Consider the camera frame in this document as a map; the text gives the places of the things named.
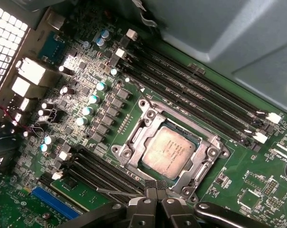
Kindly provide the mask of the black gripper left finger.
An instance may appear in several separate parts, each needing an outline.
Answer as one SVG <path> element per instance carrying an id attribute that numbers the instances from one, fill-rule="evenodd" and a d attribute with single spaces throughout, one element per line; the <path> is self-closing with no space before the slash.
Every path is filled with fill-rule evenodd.
<path id="1" fill-rule="evenodd" d="M 157 208 L 156 181 L 145 182 L 145 195 L 126 206 L 109 202 L 69 221 L 71 228 L 154 228 Z"/>

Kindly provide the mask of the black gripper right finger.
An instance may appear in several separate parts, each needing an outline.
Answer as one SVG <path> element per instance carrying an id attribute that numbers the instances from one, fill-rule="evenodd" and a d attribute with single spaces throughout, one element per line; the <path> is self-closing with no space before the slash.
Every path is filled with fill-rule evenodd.
<path id="1" fill-rule="evenodd" d="M 171 228 L 268 228 L 253 218 L 238 214 L 232 210 L 211 202 L 195 203 L 190 209 L 185 200 L 170 198 L 167 195 L 167 183 L 157 181 L 158 199 Z"/>

